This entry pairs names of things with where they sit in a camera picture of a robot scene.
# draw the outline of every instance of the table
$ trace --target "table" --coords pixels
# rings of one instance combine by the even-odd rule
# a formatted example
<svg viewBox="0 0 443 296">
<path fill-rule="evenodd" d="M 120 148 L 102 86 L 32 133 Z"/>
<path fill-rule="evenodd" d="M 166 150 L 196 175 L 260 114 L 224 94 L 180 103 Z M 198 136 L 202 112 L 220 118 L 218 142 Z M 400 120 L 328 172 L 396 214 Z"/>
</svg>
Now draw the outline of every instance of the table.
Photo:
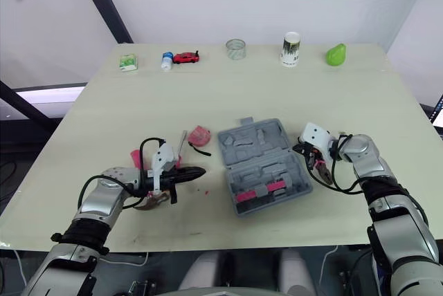
<svg viewBox="0 0 443 296">
<path fill-rule="evenodd" d="M 239 119 L 279 118 L 292 141 L 308 121 L 337 135 L 374 139 L 399 182 L 428 214 L 431 231 L 441 222 L 443 143 L 378 46 L 349 45 L 344 65 L 326 65 L 331 46 L 305 46 L 295 68 L 280 65 L 280 46 L 247 46 L 232 61 L 223 46 L 123 44 L 68 112 L 0 217 L 2 248 L 47 251 L 49 237 L 64 232 L 88 177 L 109 167 L 131 167 L 130 151 L 161 136 L 177 145 L 184 129 L 213 134 Z M 161 54 L 198 49 L 201 61 L 160 70 Z M 136 53 L 139 69 L 121 73 L 120 55 Z M 155 145 L 147 145 L 149 157 Z M 177 186 L 179 202 L 152 211 L 126 210 L 107 240 L 113 252 L 207 250 L 368 243 L 371 224 L 363 196 L 346 196 L 314 184 L 311 194 L 243 219 L 235 216 L 225 169 L 213 138 L 205 157 L 186 146 L 183 162 L 208 173 Z M 341 163 L 343 186 L 355 179 Z"/>
</svg>

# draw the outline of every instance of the gray toolbox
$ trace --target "gray toolbox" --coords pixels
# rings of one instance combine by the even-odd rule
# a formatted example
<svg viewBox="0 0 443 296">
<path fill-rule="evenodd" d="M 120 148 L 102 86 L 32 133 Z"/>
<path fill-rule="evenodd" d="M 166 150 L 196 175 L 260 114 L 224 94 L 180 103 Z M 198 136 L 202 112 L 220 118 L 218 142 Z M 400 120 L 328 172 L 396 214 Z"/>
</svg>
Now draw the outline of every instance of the gray toolbox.
<svg viewBox="0 0 443 296">
<path fill-rule="evenodd" d="M 219 146 L 238 216 L 308 194 L 312 185 L 279 119 L 241 120 L 221 131 Z"/>
</svg>

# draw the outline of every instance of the green fruit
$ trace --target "green fruit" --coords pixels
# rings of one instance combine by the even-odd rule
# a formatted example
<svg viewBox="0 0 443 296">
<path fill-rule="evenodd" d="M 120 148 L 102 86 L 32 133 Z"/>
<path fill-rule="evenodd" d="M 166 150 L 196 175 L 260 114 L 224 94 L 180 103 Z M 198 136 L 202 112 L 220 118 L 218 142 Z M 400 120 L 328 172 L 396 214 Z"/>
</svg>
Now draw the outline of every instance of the green fruit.
<svg viewBox="0 0 443 296">
<path fill-rule="evenodd" d="M 339 44 L 328 50 L 326 53 L 326 63 L 330 66 L 339 66 L 346 59 L 346 45 Z"/>
</svg>

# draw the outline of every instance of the red toy car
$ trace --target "red toy car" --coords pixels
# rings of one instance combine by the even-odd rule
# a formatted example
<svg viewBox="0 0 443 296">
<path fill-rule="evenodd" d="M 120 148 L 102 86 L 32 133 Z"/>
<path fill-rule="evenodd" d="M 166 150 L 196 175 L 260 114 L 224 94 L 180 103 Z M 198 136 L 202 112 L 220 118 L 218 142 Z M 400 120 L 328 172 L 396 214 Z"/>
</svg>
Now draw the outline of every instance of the red toy car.
<svg viewBox="0 0 443 296">
<path fill-rule="evenodd" d="M 195 63 L 198 62 L 200 59 L 199 56 L 199 51 L 196 51 L 195 53 L 181 53 L 181 54 L 176 54 L 174 56 L 174 58 L 172 59 L 172 61 L 175 64 L 180 64 L 180 63 Z"/>
</svg>

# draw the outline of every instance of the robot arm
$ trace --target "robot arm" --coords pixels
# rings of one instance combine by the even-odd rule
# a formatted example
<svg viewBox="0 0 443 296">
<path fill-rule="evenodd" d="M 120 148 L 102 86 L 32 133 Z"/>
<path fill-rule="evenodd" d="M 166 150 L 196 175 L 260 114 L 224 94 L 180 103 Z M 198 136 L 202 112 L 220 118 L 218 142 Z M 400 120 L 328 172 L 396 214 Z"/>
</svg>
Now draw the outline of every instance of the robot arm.
<svg viewBox="0 0 443 296">
<path fill-rule="evenodd" d="M 443 267 L 427 221 L 372 139 L 355 135 L 337 140 L 314 124 L 306 126 L 300 139 L 320 150 L 328 163 L 337 156 L 353 164 L 373 221 L 368 236 L 374 258 L 392 274 L 391 295 L 443 295 Z"/>
<path fill-rule="evenodd" d="M 96 188 L 88 195 L 64 234 L 54 234 L 58 242 L 46 256 L 37 272 L 25 287 L 23 296 L 90 296 L 96 278 L 91 275 L 100 256 L 109 251 L 103 245 L 120 213 L 123 203 L 132 193 L 144 196 L 148 191 L 174 191 L 176 183 L 188 182 L 205 174 L 199 167 L 175 169 L 173 150 L 169 144 L 161 145 L 153 159 L 153 169 L 145 172 L 141 184 L 137 168 L 114 167 L 102 173 Z"/>
</svg>

